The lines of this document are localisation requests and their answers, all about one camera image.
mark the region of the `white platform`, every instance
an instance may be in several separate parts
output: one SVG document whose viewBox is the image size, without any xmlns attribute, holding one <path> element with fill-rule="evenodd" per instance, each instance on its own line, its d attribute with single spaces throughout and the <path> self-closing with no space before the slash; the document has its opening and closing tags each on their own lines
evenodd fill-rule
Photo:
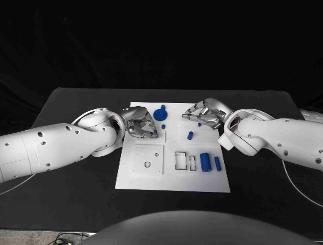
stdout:
<svg viewBox="0 0 323 245">
<path fill-rule="evenodd" d="M 218 130 L 182 119 L 194 104 L 132 102 L 132 106 L 145 106 L 152 115 L 162 105 L 169 116 L 165 121 L 155 121 L 160 139 L 139 139 L 126 133 L 116 189 L 231 192 Z M 175 152 L 186 152 L 188 170 L 176 170 Z M 202 172 L 201 153 L 209 153 L 211 172 Z M 189 156 L 196 158 L 195 172 L 189 171 Z M 214 157 L 220 157 L 222 171 L 217 171 Z"/>
</svg>

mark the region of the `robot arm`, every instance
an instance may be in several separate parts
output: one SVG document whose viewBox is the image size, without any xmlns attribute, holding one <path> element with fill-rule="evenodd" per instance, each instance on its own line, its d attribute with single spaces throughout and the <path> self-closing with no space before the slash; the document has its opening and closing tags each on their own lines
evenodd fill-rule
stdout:
<svg viewBox="0 0 323 245">
<path fill-rule="evenodd" d="M 127 108 L 122 115 L 107 108 L 91 112 L 73 124 L 55 124 L 0 136 L 0 183 L 64 167 L 91 154 L 96 157 L 110 154 L 123 146 L 126 131 L 135 137 L 158 137 L 145 107 Z"/>
<path fill-rule="evenodd" d="M 209 106 L 212 114 L 202 109 L 199 115 L 185 112 L 184 118 L 209 125 L 224 123 L 224 135 L 218 142 L 227 150 L 235 147 L 245 155 L 254 156 L 261 148 L 270 149 L 289 162 L 323 170 L 323 123 L 290 118 L 276 119 L 258 110 L 232 111 L 217 99 L 208 98 L 199 104 Z"/>
</svg>

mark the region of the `black curtain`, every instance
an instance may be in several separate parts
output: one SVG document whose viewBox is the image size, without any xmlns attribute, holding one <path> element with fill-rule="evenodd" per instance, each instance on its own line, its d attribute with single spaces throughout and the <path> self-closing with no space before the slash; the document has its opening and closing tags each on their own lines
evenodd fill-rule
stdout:
<svg viewBox="0 0 323 245">
<path fill-rule="evenodd" d="M 0 1 L 0 127 L 57 87 L 284 90 L 323 112 L 323 10 Z"/>
</svg>

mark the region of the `robotic hand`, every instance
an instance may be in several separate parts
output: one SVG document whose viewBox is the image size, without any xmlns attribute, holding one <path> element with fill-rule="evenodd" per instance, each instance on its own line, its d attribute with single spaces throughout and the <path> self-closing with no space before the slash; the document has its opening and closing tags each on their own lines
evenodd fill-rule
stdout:
<svg viewBox="0 0 323 245">
<path fill-rule="evenodd" d="M 117 114 L 107 108 L 84 113 L 73 124 L 55 124 L 0 136 L 0 183 L 81 161 L 91 154 L 110 154 L 123 146 L 124 132 L 158 137 L 153 117 L 145 107 Z"/>
<path fill-rule="evenodd" d="M 199 115 L 191 114 L 199 109 Z M 235 147 L 245 155 L 254 156 L 261 148 L 267 148 L 284 161 L 323 170 L 323 123 L 276 119 L 256 109 L 234 111 L 214 98 L 196 103 L 182 118 L 212 129 L 224 124 L 218 142 L 228 151 Z"/>
</svg>

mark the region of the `table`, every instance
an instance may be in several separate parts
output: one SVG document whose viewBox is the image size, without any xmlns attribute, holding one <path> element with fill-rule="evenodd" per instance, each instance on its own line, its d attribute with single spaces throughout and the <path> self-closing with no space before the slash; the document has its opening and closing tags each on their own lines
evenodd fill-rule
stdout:
<svg viewBox="0 0 323 245">
<path fill-rule="evenodd" d="M 303 119 L 284 91 L 133 90 L 58 88 L 34 128 L 71 123 L 88 110 L 119 112 L 130 102 L 196 103 L 214 97 L 235 110 L 260 109 L 276 118 Z M 139 215 L 171 210 L 208 210 L 263 220 L 323 240 L 323 208 L 299 194 L 281 160 L 269 150 L 245 156 L 224 150 L 232 193 L 120 190 L 114 188 L 122 148 L 109 156 L 90 156 L 70 166 L 38 174 L 0 196 L 0 229 L 97 232 Z M 323 173 L 287 163 L 302 191 L 323 204 Z M 0 192 L 28 177 L 0 184 Z"/>
</svg>

